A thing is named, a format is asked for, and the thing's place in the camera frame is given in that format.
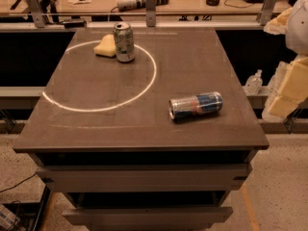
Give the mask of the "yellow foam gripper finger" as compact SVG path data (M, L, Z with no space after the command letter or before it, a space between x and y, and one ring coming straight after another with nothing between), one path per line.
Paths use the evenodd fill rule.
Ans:
M308 57L299 55L286 66L285 76L271 91L262 119L285 119L308 98Z
M292 8L288 8L264 26L264 31L271 35L284 35Z

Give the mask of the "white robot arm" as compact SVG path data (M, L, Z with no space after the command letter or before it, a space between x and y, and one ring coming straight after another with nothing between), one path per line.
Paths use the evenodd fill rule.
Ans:
M295 4L264 27L266 33L284 35L286 46L297 56L276 68L273 90L262 112L267 122L282 122L308 98L308 0Z

